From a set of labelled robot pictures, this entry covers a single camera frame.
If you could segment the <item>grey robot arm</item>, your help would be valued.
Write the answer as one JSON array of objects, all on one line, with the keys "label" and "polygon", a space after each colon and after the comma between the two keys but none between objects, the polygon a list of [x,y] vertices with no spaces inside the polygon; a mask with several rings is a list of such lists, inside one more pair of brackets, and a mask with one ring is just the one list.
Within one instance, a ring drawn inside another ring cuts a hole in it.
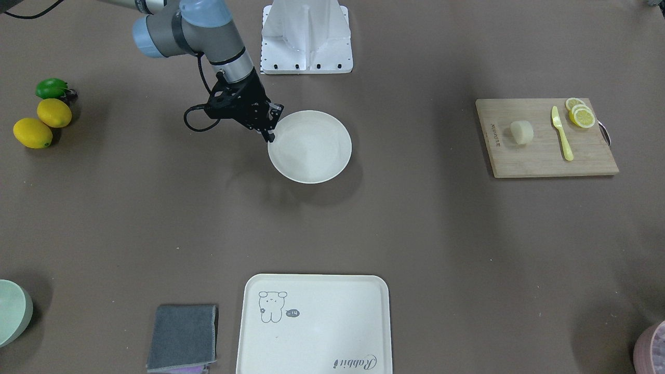
[{"label": "grey robot arm", "polygon": [[206,57],[216,73],[207,87],[207,102],[190,111],[202,110],[219,123],[235,120],[275,140],[274,130],[283,105],[272,102],[224,1],[114,1],[114,5],[143,14],[132,27],[138,49],[148,57],[192,55]]}]

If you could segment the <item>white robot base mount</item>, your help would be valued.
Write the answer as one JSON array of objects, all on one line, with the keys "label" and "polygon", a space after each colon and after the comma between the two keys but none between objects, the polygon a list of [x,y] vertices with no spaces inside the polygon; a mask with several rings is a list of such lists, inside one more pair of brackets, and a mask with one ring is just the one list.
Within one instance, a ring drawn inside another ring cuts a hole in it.
[{"label": "white robot base mount", "polygon": [[352,72],[349,10],[338,1],[273,1],[262,27],[261,73]]}]

